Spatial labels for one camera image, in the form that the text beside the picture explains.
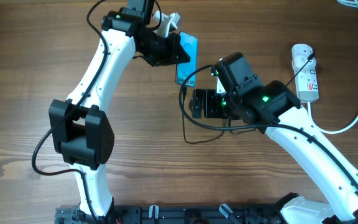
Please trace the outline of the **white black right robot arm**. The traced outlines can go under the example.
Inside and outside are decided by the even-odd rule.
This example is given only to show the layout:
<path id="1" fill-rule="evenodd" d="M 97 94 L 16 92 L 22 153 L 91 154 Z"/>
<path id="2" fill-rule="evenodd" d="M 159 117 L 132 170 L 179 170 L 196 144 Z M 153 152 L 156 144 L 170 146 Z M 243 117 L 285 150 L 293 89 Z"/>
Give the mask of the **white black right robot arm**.
<path id="1" fill-rule="evenodd" d="M 185 117 L 242 121 L 258 129 L 296 160 L 326 198 L 324 203 L 298 194 L 282 198 L 278 208 L 286 223 L 358 223 L 358 170 L 312 123 L 300 100 L 280 81 L 263 84 L 245 59 L 233 53 L 210 66 L 224 91 L 195 89 Z"/>

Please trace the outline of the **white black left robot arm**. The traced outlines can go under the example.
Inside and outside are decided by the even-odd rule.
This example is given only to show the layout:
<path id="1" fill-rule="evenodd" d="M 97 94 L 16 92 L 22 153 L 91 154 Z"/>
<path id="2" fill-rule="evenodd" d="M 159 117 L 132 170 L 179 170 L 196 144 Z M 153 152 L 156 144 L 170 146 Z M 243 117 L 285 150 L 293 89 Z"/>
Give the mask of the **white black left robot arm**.
<path id="1" fill-rule="evenodd" d="M 126 7 L 103 17 L 96 53 L 76 88 L 64 101 L 49 108 L 55 151 L 76 176 L 81 220 L 107 223 L 112 219 L 114 199 L 106 163 L 114 146 L 114 133 L 107 118 L 114 91 L 127 64 L 142 58 L 151 66 L 187 63 L 190 55 L 176 33 L 178 13 L 153 12 L 156 1 L 129 1 Z"/>

